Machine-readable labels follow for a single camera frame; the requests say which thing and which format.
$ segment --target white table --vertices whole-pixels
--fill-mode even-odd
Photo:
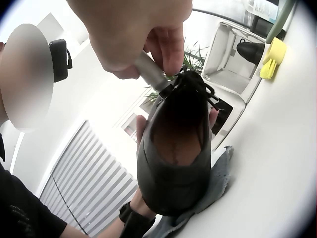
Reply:
[[[177,235],[289,237],[316,203],[316,21],[299,4],[273,82],[262,80],[222,145],[232,145],[228,192]]]

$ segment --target shoe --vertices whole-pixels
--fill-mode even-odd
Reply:
[[[259,65],[265,44],[254,42],[240,42],[237,44],[238,53],[247,61]]]
[[[154,103],[137,154],[142,197],[153,212],[163,216],[182,214],[207,190],[211,167],[208,103],[217,109],[210,98],[218,99],[194,71],[178,74],[174,88]]]

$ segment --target yellow tape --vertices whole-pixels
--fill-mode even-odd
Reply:
[[[263,64],[266,64],[270,59],[272,59],[276,61],[277,65],[280,65],[283,61],[285,52],[286,44],[275,37],[264,56]]]

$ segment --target denim cloth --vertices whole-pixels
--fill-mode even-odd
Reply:
[[[232,146],[225,146],[219,148],[211,154],[212,160],[216,161],[211,168],[209,187],[204,197],[190,210],[181,214],[178,217],[163,216],[158,225],[153,231],[144,236],[144,238],[165,238],[185,226],[189,219],[205,210],[223,195],[228,184],[229,175],[229,161],[233,153]]]

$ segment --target yellow object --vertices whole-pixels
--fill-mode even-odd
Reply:
[[[278,38],[274,38],[271,42],[268,51],[263,59],[263,67],[260,71],[260,77],[265,79],[271,79],[276,65],[280,65],[283,61],[286,52],[286,44]]]

